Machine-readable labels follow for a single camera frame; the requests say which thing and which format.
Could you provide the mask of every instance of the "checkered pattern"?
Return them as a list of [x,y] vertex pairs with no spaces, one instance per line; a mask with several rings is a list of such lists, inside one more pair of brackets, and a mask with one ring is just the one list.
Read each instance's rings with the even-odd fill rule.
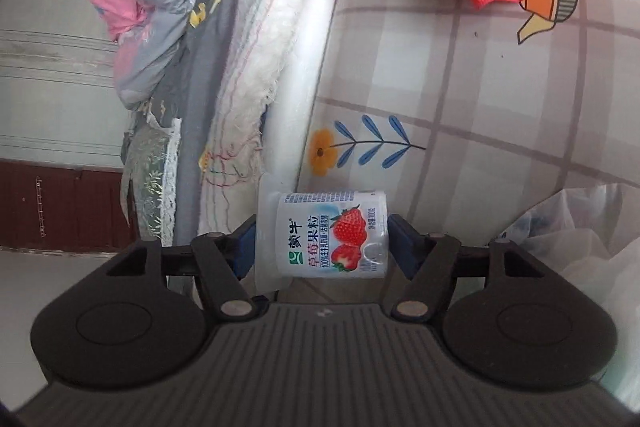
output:
[[[310,136],[328,128],[339,142],[339,120],[371,140],[367,114],[394,140],[395,115],[424,149],[383,169],[393,146],[361,166],[358,145],[322,178],[305,159],[299,189],[380,188],[416,229],[482,245],[562,187],[640,187],[640,0],[579,0],[518,45],[529,16],[517,4],[339,0]],[[329,298],[338,287],[310,284]]]

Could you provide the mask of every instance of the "strawberry image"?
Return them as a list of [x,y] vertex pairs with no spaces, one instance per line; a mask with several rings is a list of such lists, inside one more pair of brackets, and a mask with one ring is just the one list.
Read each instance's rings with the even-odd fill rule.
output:
[[343,210],[340,216],[332,217],[331,229],[335,238],[352,247],[361,247],[367,240],[367,222],[362,217],[357,206]]
[[359,247],[340,245],[331,254],[331,262],[341,272],[350,272],[358,267],[362,254]]

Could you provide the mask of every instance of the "blue leaf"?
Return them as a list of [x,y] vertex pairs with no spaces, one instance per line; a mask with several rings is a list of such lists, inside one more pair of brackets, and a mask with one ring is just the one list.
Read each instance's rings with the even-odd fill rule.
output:
[[367,127],[367,129],[369,129],[374,135],[376,135],[376,138],[382,140],[382,134],[380,134],[380,131],[378,131],[376,124],[373,123],[373,120],[371,120],[368,115],[362,115],[362,123]]
[[398,120],[398,117],[391,115],[389,117],[389,124],[391,124],[391,127],[394,128],[394,131],[396,131],[396,133],[399,134],[399,136],[407,143],[409,143],[409,137],[406,135],[405,131],[404,131],[404,127],[402,127],[402,124],[400,123],[400,120]]
[[356,144],[353,144],[345,152],[342,153],[342,156],[340,156],[340,159],[338,159],[338,163],[335,165],[338,169],[342,167],[345,163],[347,163],[347,160],[351,157],[351,153],[353,153],[353,150],[355,148],[356,148]]
[[356,141],[356,139],[353,137],[353,134],[349,132],[349,129],[347,129],[347,127],[341,121],[336,120],[334,122],[334,125],[336,130],[340,134],[342,134],[342,136],[346,136],[351,141],[354,141],[354,142]]
[[394,152],[391,156],[389,156],[382,162],[382,168],[388,169],[391,165],[396,163],[402,156],[404,156],[404,153],[406,153],[409,149],[411,149],[411,147],[405,147],[404,149]]
[[369,163],[371,161],[371,159],[373,158],[373,156],[376,155],[376,152],[378,152],[378,150],[381,147],[382,147],[382,143],[379,143],[378,145],[376,145],[372,149],[369,149],[366,153],[364,153],[362,156],[360,156],[360,158],[358,159],[358,163],[360,165],[365,165],[365,164]]

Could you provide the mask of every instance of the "orange flower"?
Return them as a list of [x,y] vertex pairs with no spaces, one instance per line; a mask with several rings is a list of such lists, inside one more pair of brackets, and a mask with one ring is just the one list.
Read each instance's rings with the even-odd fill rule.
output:
[[334,135],[328,129],[319,129],[311,137],[308,158],[314,176],[326,176],[329,169],[335,167],[338,160],[338,151],[331,147]]

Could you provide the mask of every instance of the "screw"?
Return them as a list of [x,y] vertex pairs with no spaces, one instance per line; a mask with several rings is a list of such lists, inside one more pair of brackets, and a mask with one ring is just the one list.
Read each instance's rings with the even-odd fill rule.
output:
[[422,317],[429,311],[429,307],[420,301],[403,301],[396,306],[399,314],[405,317]]
[[229,317],[244,317],[253,311],[247,301],[227,301],[220,306],[220,311]]

